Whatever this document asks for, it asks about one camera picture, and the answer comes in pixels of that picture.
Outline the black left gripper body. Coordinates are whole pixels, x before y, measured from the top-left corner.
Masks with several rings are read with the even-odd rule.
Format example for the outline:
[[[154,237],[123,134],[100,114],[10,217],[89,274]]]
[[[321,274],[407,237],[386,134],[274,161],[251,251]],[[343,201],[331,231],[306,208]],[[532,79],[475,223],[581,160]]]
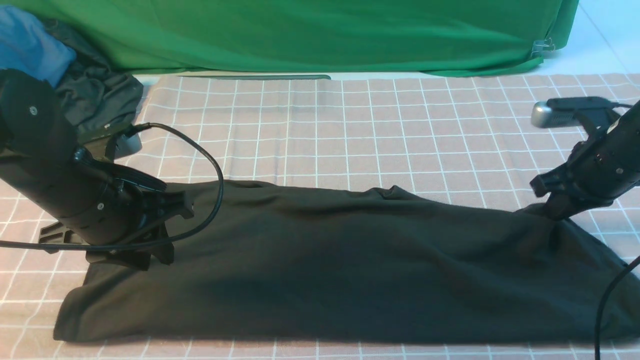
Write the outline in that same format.
[[[178,215],[186,219],[194,216],[194,203],[185,191],[106,187],[84,212],[42,228],[38,244],[123,246],[153,242],[168,237],[165,223]]]

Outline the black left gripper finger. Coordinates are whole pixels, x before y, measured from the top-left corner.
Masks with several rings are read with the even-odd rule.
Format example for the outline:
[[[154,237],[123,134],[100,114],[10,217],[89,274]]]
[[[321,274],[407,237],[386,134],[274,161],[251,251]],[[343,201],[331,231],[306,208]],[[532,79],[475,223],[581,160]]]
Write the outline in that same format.
[[[89,264],[117,265],[135,271],[148,271],[151,257],[149,251],[138,250],[86,252],[86,260]]]

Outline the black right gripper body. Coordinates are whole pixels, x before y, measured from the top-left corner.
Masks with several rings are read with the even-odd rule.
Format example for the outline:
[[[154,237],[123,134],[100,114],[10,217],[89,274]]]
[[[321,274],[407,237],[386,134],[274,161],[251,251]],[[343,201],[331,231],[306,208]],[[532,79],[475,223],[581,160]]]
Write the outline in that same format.
[[[579,198],[583,208],[608,207],[618,197],[618,174],[610,155],[590,142],[578,142],[566,162],[537,174],[529,185],[537,198],[567,194]]]

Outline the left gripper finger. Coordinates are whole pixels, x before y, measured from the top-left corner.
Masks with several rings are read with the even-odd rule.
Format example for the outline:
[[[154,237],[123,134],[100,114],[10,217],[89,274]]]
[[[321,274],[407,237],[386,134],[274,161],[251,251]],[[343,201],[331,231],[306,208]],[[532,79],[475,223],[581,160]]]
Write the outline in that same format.
[[[154,230],[154,235],[156,236],[156,240],[167,239],[169,234],[166,225],[159,225],[156,230]],[[175,260],[175,247],[171,241],[154,246],[151,248],[151,252],[151,255],[163,265],[171,265]]]

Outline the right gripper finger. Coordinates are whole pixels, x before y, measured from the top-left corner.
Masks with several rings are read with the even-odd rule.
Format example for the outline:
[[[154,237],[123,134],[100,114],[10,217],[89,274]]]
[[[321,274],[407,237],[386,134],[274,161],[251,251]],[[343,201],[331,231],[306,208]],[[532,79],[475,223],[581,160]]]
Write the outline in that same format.
[[[553,221],[568,219],[582,211],[583,201],[564,193],[551,193],[542,206],[542,214]]]

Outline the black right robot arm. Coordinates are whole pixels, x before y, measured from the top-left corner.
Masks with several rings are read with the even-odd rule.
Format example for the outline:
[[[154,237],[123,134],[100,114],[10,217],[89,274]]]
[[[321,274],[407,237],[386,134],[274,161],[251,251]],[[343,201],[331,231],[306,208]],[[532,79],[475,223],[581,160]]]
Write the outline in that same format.
[[[575,144],[566,162],[530,181],[537,198],[548,196],[543,214],[567,219],[614,201],[639,185],[639,105],[601,96],[551,98],[535,104],[531,123],[539,129],[580,126],[587,138]]]

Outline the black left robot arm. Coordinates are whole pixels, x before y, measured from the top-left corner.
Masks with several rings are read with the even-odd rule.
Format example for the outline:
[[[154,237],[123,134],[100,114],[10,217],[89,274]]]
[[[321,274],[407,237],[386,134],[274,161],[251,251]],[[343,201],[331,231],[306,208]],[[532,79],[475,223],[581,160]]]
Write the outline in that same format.
[[[130,124],[79,136],[53,87],[23,71],[1,71],[1,179],[55,218],[36,243],[3,241],[3,248],[81,251],[90,264],[147,271],[151,258],[173,264],[166,222],[190,219],[194,203],[184,191],[114,162]]]

